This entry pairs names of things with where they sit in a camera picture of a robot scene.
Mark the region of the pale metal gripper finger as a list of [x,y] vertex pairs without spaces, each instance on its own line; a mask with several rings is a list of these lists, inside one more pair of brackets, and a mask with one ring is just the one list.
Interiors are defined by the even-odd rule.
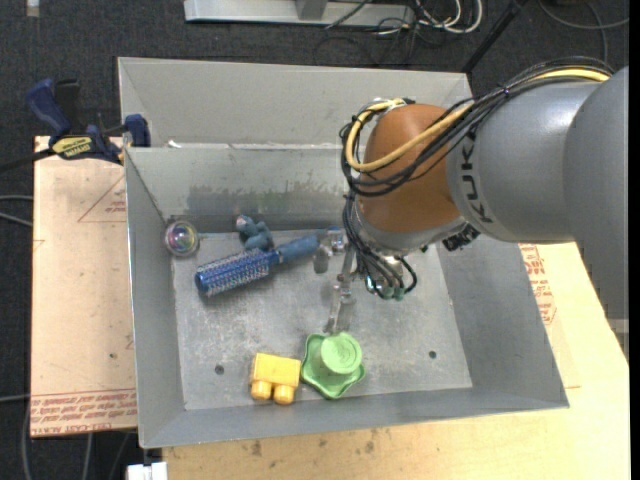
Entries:
[[350,327],[355,296],[353,295],[351,277],[339,274],[332,285],[331,301],[327,322],[323,328],[325,334],[337,334]]
[[313,267],[317,274],[328,271],[329,260],[341,255],[346,250],[344,230],[339,227],[329,227],[316,233],[318,247],[313,255]]

